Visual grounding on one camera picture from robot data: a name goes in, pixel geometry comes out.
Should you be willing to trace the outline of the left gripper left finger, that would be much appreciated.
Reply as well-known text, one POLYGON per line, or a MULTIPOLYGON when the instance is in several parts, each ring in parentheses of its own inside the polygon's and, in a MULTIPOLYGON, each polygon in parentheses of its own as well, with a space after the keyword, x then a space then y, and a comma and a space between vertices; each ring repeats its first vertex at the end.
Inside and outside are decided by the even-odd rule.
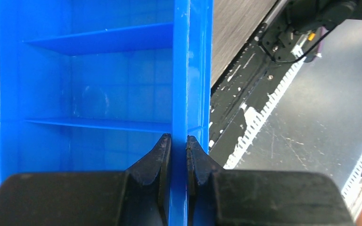
POLYGON ((165 133, 151 151, 126 170, 126 226, 168 225, 171 147, 171 135, 165 133))

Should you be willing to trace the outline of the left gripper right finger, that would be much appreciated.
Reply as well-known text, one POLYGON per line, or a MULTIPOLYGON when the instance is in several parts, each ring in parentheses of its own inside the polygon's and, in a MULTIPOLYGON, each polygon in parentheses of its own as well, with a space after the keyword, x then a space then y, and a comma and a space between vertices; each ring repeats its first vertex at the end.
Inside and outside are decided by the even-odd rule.
POLYGON ((216 195, 213 174, 222 167, 201 147, 195 136, 187 138, 188 169, 188 225, 214 226, 216 218, 216 195))

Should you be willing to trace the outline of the blue plastic divided bin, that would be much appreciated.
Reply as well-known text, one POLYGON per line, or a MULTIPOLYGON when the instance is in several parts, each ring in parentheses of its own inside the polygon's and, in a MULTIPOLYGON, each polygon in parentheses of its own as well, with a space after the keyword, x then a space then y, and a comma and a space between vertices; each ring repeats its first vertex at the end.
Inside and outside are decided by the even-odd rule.
POLYGON ((0 0, 0 226, 121 226, 176 75, 175 22, 125 2, 0 0))

